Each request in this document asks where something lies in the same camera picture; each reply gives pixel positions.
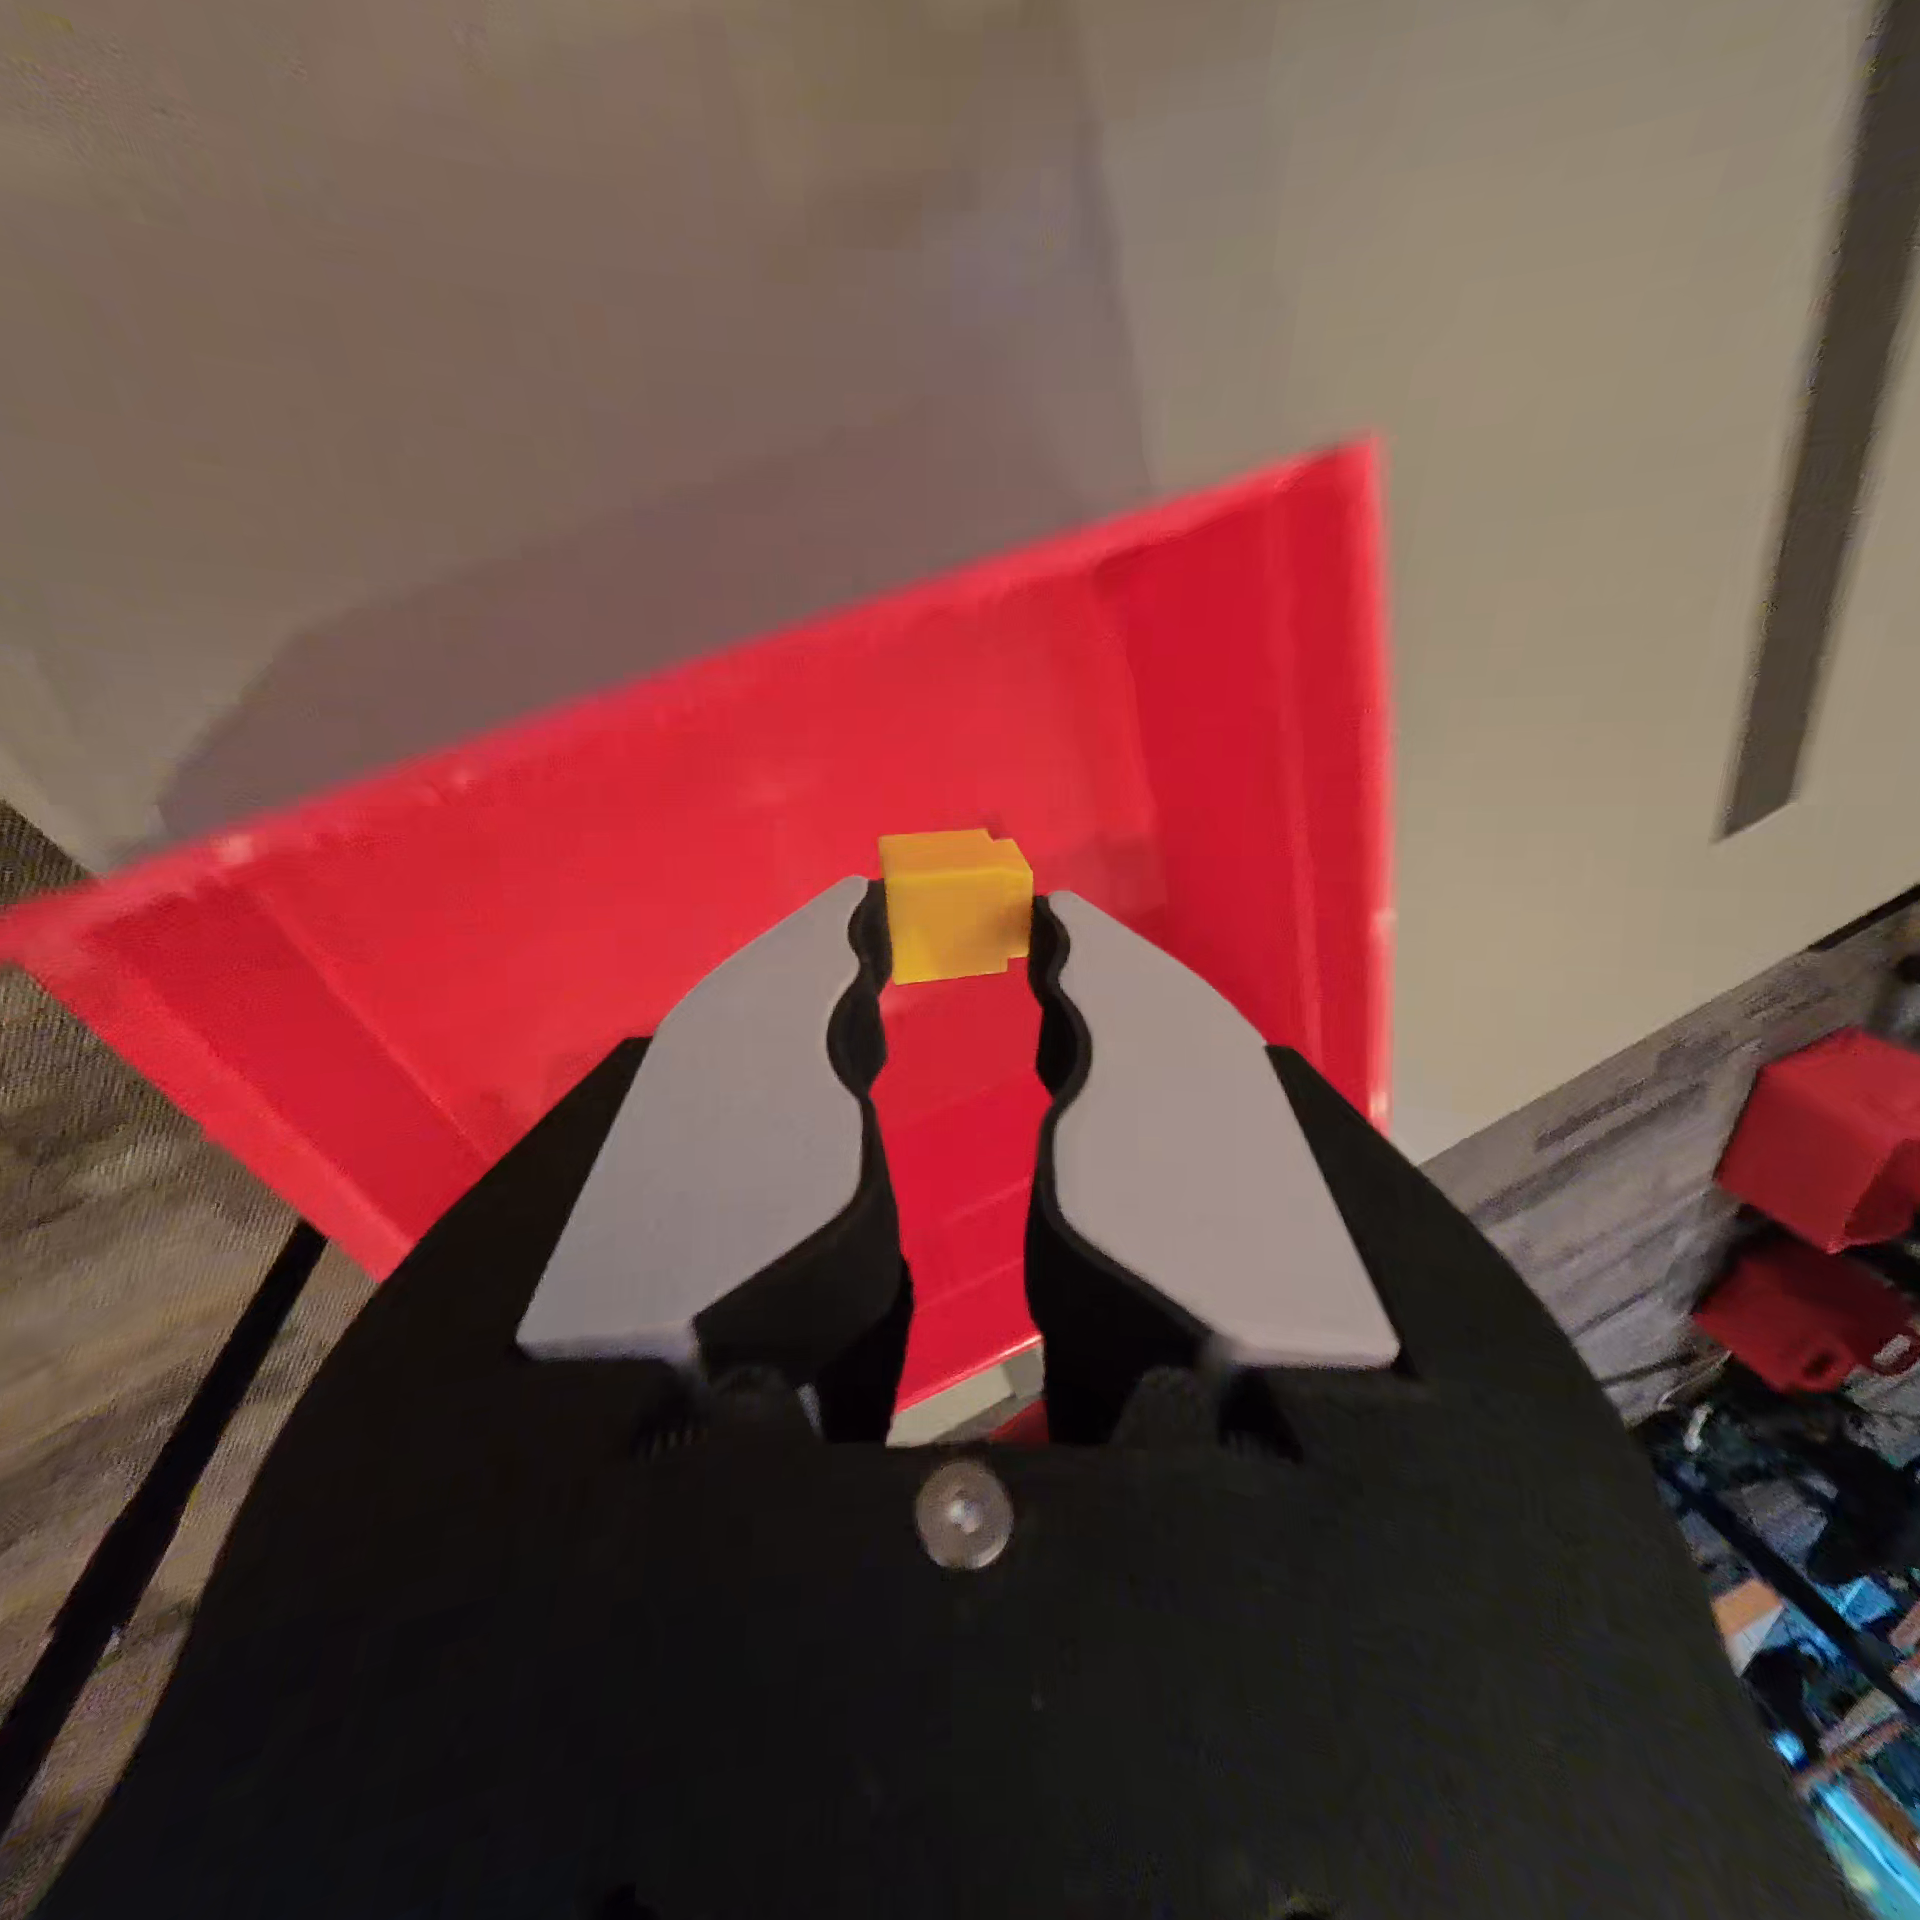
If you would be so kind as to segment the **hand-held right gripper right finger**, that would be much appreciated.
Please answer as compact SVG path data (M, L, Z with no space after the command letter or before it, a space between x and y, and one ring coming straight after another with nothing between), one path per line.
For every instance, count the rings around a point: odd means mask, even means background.
M1401 1333L1250 1016L1080 894L1035 901L1032 933L1049 1439L1104 1446L1162 1391L1212 1437L1255 1376L1391 1373Z

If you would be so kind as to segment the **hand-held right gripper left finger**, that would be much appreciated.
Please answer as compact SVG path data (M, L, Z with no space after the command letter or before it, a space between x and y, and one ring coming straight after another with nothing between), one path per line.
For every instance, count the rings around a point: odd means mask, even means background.
M914 1309L874 1103L889 974L883 888L851 875L661 1018L522 1313L525 1357L768 1373L823 1437L888 1437Z

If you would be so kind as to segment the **red plastic bin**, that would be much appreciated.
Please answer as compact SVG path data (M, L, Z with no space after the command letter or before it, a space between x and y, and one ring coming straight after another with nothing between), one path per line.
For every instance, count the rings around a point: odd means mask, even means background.
M4 961L383 1280L888 831L1016 839L1383 1120L1383 529L1379 442L1316 449L15 907ZM880 991L897 1414L1039 1342L1026 971Z

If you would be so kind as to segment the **small yellow block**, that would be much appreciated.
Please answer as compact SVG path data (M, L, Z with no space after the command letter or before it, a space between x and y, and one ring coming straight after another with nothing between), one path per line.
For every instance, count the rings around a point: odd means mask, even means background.
M996 975L1026 959L1035 878L1016 839L988 827L888 831L877 856L895 985Z

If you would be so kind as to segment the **red fabric basket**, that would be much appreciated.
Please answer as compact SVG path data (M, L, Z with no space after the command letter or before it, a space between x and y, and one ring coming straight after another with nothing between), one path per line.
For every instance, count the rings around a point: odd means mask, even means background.
M1715 1169L1789 1237L1843 1255L1917 1218L1917 1053L1843 1027L1760 1069Z
M1827 1393L1856 1373L1900 1378L1917 1362L1912 1294L1799 1239L1741 1240L1690 1320L1783 1393Z

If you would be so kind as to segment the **black metal bar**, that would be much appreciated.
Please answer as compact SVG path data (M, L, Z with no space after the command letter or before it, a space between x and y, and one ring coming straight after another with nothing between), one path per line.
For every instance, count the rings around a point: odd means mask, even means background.
M328 1237L299 1218L215 1353L183 1417L167 1432L148 1472L89 1557L56 1613L39 1659L7 1704L3 1726L7 1777L31 1781L37 1774L87 1679L133 1618L181 1526L191 1497L324 1250Z

